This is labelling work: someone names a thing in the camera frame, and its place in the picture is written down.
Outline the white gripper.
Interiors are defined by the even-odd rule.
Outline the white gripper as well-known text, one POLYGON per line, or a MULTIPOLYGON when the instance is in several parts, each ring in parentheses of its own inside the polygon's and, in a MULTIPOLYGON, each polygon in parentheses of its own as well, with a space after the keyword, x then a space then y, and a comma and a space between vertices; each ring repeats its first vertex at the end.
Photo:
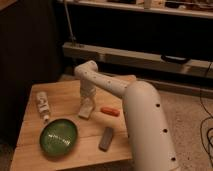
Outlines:
POLYGON ((80 97, 81 103, 94 106, 95 105, 96 87, 88 80, 80 80, 80 97))

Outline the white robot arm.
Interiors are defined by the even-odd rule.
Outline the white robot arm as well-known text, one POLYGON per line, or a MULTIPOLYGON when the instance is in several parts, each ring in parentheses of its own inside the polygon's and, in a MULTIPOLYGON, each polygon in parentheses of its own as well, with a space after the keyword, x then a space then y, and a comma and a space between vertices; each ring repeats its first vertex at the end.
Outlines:
POLYGON ((94 110, 97 87, 122 100, 135 171, 181 171, 154 86, 145 81, 128 82, 100 74, 92 60, 77 66, 74 73, 80 80, 80 117, 88 118, 94 110))

